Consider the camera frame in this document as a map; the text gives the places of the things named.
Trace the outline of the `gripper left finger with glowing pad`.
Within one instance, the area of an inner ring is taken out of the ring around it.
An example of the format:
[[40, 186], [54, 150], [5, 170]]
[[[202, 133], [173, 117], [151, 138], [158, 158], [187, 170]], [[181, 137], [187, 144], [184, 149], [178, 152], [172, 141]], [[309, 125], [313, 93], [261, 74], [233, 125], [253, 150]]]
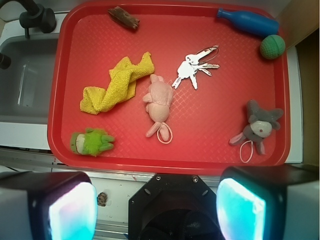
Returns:
[[97, 191], [84, 172], [0, 174], [2, 240], [91, 240]]

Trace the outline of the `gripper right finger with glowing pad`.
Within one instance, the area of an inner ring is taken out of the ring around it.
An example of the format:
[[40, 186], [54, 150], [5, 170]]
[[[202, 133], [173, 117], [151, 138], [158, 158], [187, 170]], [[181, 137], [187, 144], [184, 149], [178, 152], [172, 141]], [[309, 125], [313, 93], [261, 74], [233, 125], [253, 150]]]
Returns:
[[226, 240], [318, 240], [319, 168], [228, 167], [220, 176], [216, 211]]

